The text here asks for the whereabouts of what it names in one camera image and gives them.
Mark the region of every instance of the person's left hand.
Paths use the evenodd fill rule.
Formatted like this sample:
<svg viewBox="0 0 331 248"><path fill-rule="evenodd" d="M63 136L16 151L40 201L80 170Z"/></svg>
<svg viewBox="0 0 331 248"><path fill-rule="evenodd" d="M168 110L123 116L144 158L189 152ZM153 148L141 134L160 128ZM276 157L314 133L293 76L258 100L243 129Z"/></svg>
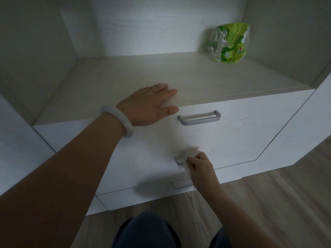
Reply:
<svg viewBox="0 0 331 248"><path fill-rule="evenodd" d="M166 90L168 84L157 84L144 87L120 102L120 110L133 126L154 124L160 119L178 112L178 107L169 106L160 109L160 104L177 93L177 90Z"/></svg>

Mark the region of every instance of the floor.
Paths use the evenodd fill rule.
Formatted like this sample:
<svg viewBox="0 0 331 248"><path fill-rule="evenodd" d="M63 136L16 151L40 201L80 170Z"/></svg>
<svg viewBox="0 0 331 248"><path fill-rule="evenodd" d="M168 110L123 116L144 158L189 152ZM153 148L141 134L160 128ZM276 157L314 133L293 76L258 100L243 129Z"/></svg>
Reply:
<svg viewBox="0 0 331 248"><path fill-rule="evenodd" d="M222 184L282 247L331 247L331 137L295 165ZM186 247L208 247L220 221L197 191L85 217L72 245L110 247L129 217L154 211Z"/></svg>

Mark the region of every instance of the wooden floor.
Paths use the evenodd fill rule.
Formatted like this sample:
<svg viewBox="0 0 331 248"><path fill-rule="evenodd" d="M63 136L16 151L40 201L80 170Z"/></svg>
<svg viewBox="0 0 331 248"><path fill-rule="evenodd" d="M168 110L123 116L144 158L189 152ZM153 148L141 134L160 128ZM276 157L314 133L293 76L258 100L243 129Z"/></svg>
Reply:
<svg viewBox="0 0 331 248"><path fill-rule="evenodd" d="M331 247L331 137L295 165L222 184L282 247ZM87 216L72 247L110 247L129 217L154 211L182 246L208 247L221 227L197 191Z"/></svg>

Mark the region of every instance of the leg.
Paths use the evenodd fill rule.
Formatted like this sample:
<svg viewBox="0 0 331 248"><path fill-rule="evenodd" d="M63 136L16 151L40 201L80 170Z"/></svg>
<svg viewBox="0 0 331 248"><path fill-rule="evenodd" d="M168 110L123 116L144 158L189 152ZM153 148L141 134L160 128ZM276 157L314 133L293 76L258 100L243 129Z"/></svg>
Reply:
<svg viewBox="0 0 331 248"><path fill-rule="evenodd" d="M215 237L210 242L209 248L232 248L230 240L223 227L216 233Z"/></svg>
<svg viewBox="0 0 331 248"><path fill-rule="evenodd" d="M119 228L112 248L181 247L180 240L168 224L153 212L143 212L125 221Z"/></svg>

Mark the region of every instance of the white bangle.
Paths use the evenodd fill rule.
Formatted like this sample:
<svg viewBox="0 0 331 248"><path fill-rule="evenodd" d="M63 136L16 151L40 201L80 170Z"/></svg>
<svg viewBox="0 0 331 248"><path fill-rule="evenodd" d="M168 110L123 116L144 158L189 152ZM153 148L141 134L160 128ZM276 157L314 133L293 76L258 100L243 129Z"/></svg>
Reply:
<svg viewBox="0 0 331 248"><path fill-rule="evenodd" d="M108 112L109 114L112 114L114 117L118 119L118 121L121 122L121 124L124 126L126 130L126 134L124 137L131 137L133 135L133 126L129 119L117 108L109 105L105 105L101 108L101 113Z"/></svg>

